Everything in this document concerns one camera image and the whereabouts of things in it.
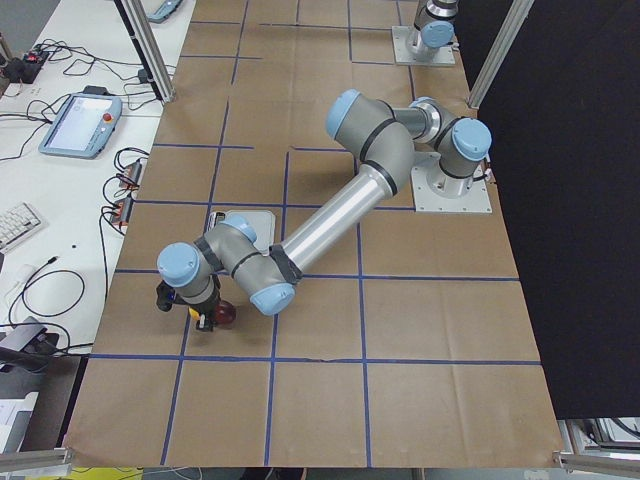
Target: tablet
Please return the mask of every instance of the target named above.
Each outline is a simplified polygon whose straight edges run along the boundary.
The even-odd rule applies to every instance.
[[[121,113],[118,97],[74,93],[60,108],[38,150],[46,155],[94,158],[107,144]]]

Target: white mounting plate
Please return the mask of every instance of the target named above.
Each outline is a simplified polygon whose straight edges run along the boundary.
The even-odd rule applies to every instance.
[[[427,184],[427,167],[440,160],[439,153],[420,152],[416,164],[411,169],[413,201],[418,213],[491,213],[491,202],[484,180],[473,182],[469,193],[461,198],[444,198],[435,193]],[[482,175],[478,166],[474,176]]]
[[[209,225],[207,230],[211,230],[215,226],[216,217],[217,221],[222,221],[224,218],[220,214],[229,216],[232,214],[242,215],[249,225],[253,227],[258,236],[258,239],[254,242],[256,249],[263,255],[269,254],[269,247],[273,245],[273,240],[276,231],[276,216],[269,210],[229,210],[227,212],[211,212],[209,215]]]
[[[407,48],[407,41],[413,27],[391,27],[393,53],[398,65],[426,65],[431,67],[451,67],[456,64],[451,47],[439,48],[430,58],[421,58]]]

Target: yellow floor object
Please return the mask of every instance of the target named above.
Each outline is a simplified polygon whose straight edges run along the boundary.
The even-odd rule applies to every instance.
[[[121,468],[74,468],[64,477],[27,477],[27,480],[141,480],[142,469]]]

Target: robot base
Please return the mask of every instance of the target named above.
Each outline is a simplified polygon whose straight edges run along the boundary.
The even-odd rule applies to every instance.
[[[484,180],[473,182],[469,192],[460,198],[445,198],[428,184],[427,172],[440,160],[439,153],[416,152],[416,163],[411,169],[413,201],[418,213],[491,213],[491,202]],[[482,175],[478,166],[474,176]]]
[[[398,65],[425,65],[431,67],[452,67],[456,64],[451,47],[442,47],[433,53],[417,55],[407,47],[413,27],[391,27],[393,52]]]

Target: black panel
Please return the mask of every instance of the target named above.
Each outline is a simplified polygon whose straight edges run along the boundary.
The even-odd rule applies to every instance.
[[[639,10],[536,2],[480,109],[559,418],[640,414]]]

